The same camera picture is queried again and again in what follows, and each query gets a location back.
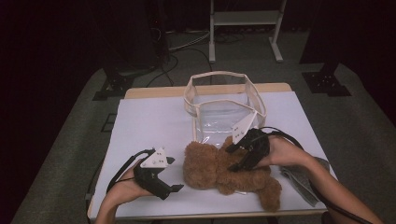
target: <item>human arm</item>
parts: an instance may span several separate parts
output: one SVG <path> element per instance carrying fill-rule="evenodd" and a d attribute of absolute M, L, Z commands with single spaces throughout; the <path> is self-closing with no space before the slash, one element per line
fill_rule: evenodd
<path fill-rule="evenodd" d="M 257 166 L 266 165 L 299 165 L 305 168 L 311 183 L 326 199 L 338 207 L 362 217 L 372 223 L 382 223 L 378 216 L 361 200 L 341 185 L 314 157 L 301 150 L 288 140 L 279 136 L 270 136 L 270 154 L 264 157 Z M 329 208 L 335 223 L 356 223 Z"/>
<path fill-rule="evenodd" d="M 121 204 L 131 202 L 138 197 L 152 195 L 134 182 L 134 167 L 137 164 L 138 162 L 125 171 L 120 181 L 110 189 L 102 200 L 95 224 L 115 223 L 117 209 Z"/>

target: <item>white tabletop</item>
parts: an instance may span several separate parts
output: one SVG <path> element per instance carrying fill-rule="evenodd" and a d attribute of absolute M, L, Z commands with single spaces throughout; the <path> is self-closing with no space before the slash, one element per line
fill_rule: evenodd
<path fill-rule="evenodd" d="M 294 91 L 263 92 L 261 97 L 267 107 L 265 126 L 290 134 L 307 152 L 327 160 Z M 217 189 L 197 190 L 187 186 L 183 181 L 182 164 L 184 149 L 193 139 L 193 131 L 192 117 L 184 110 L 183 103 L 183 97 L 120 101 L 89 218 L 96 219 L 107 185 L 121 166 L 137 152 L 153 147 L 164 147 L 167 156 L 176 159 L 159 178 L 169 186 L 184 184 L 184 188 L 171 193 L 164 201 L 157 197 L 143 197 L 123 204 L 117 211 L 117 218 L 282 216 L 324 211 L 323 203 L 316 207 L 309 205 L 280 174 L 277 166 L 271 167 L 272 176 L 282 185 L 280 210 L 276 213 L 263 211 L 255 193 L 224 196 Z"/>

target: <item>gray carpet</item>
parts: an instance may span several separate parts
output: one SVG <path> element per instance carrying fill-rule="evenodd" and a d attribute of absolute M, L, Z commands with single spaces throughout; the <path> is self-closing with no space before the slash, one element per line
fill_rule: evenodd
<path fill-rule="evenodd" d="M 318 71 L 322 64 L 299 64 L 308 33 L 281 33 L 278 39 L 283 63 L 277 63 L 268 43 L 269 34 L 245 35 L 245 39 L 216 45 L 213 70 L 244 73 L 253 82 L 287 82 L 296 92 L 319 142 L 338 179 L 366 202 L 386 223 L 396 220 L 396 130 L 356 74 L 343 65 L 338 80 L 352 96 L 313 94 L 302 72 Z M 196 35 L 169 35 L 178 46 Z M 207 44 L 194 46 L 206 55 Z M 185 86 L 191 75 L 209 71 L 198 51 L 183 50 L 169 77 Z M 172 59 L 164 68 L 175 64 Z M 145 87 L 161 70 L 138 77 L 134 87 Z M 92 98 L 106 80 L 97 71 L 78 97 L 67 121 L 29 190 L 13 223 L 87 223 L 85 193 L 92 175 L 106 154 L 110 133 L 102 133 L 108 114 L 117 113 L 120 97 L 106 101 Z M 150 87 L 169 86 L 161 76 Z M 210 223 L 209 220 L 166 220 L 164 223 Z M 266 223 L 263 218 L 222 218 L 214 223 Z M 320 223 L 320 216 L 280 217 L 279 223 Z"/>

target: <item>brown teddy bear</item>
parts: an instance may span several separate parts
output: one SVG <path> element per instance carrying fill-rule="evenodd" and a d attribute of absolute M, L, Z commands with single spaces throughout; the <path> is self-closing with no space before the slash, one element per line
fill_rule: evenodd
<path fill-rule="evenodd" d="M 234 153 L 226 152 L 233 142 L 229 136 L 223 146 L 217 149 L 213 145 L 191 142 L 185 150 L 183 175 L 187 185 L 194 189 L 217 188 L 221 194 L 229 195 L 236 190 L 256 192 L 262 208 L 275 212 L 280 206 L 279 182 L 270 176 L 269 166 L 251 171 L 231 172 L 228 167 L 238 163 L 247 153 L 238 148 Z"/>

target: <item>transparent plastic container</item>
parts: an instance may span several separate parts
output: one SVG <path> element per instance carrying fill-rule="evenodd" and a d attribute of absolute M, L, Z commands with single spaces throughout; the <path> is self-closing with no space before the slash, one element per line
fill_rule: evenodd
<path fill-rule="evenodd" d="M 266 108 L 245 74 L 218 71 L 195 75 L 184 91 L 186 111 L 193 117 L 194 141 L 221 147 L 235 123 L 257 111 L 251 127 L 263 127 Z"/>

